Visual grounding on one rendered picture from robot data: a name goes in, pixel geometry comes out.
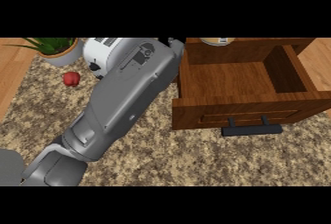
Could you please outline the brown wooden drawer front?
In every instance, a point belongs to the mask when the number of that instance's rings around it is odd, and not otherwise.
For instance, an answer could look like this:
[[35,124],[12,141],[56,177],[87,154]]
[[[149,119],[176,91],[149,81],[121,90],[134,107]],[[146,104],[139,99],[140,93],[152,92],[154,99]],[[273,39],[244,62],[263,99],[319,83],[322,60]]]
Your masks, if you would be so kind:
[[208,96],[171,100],[171,129],[297,123],[331,109],[331,91]]

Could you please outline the brown wooden cabinet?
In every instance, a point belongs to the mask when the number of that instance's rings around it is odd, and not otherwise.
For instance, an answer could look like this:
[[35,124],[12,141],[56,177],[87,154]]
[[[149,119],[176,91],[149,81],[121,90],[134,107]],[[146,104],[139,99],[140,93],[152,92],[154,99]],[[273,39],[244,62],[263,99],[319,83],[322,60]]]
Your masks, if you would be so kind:
[[224,46],[205,44],[199,38],[186,38],[185,50],[192,65],[261,62],[276,46],[291,46],[300,53],[315,38],[235,38]]

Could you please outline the white toaster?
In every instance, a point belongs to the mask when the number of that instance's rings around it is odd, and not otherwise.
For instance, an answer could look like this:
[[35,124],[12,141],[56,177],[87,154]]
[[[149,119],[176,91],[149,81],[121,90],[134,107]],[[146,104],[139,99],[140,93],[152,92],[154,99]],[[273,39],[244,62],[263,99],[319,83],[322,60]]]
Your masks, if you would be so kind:
[[128,51],[130,38],[89,38],[83,47],[87,67],[102,79]]

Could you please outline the grey plant pot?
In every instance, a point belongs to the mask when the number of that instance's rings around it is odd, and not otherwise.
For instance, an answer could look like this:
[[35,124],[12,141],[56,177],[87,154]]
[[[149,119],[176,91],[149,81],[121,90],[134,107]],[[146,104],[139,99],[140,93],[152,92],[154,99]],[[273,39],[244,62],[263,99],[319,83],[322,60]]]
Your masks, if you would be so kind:
[[72,46],[62,53],[55,55],[44,55],[40,52],[38,56],[55,67],[71,65],[83,55],[83,45],[83,41],[80,40],[80,38],[77,38],[72,43]]

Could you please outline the green potted plant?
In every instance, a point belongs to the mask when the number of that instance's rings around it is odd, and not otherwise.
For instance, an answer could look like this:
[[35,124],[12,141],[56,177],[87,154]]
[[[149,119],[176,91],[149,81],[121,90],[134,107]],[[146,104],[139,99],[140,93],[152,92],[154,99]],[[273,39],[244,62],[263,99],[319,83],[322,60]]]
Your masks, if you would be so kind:
[[56,55],[74,45],[75,40],[75,38],[25,38],[31,45],[16,45],[16,47],[32,49],[44,55]]

